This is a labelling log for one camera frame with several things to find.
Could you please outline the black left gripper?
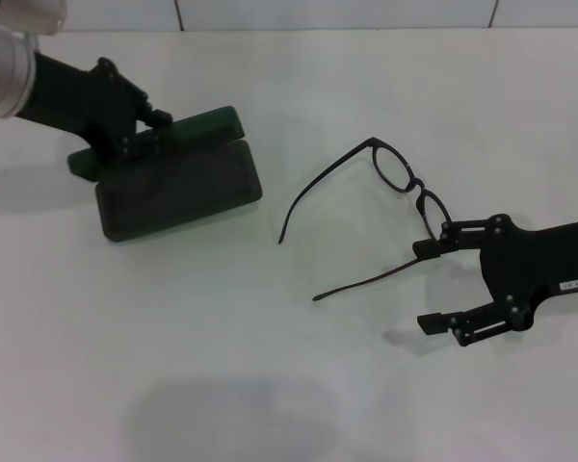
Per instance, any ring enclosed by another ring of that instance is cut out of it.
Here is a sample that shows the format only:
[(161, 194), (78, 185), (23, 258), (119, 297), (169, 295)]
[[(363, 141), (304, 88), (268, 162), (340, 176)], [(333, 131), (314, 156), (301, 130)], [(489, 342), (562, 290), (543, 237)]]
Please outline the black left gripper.
[(35, 54), (36, 77), (20, 118), (83, 139), (100, 158), (146, 157), (160, 152), (158, 132), (136, 134), (137, 121), (151, 129), (172, 124), (172, 115), (154, 109), (147, 94), (100, 58), (81, 70)]

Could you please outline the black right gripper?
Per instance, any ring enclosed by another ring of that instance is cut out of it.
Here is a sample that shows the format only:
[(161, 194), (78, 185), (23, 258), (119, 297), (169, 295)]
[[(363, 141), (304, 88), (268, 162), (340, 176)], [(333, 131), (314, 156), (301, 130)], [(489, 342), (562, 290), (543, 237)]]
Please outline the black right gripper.
[(481, 249), (481, 270), (492, 302), (477, 308), (417, 317), (428, 335), (448, 331), (461, 347), (533, 326), (543, 301), (578, 292), (578, 222), (528, 231), (510, 218), (449, 221), (438, 239), (412, 245), (417, 259)]

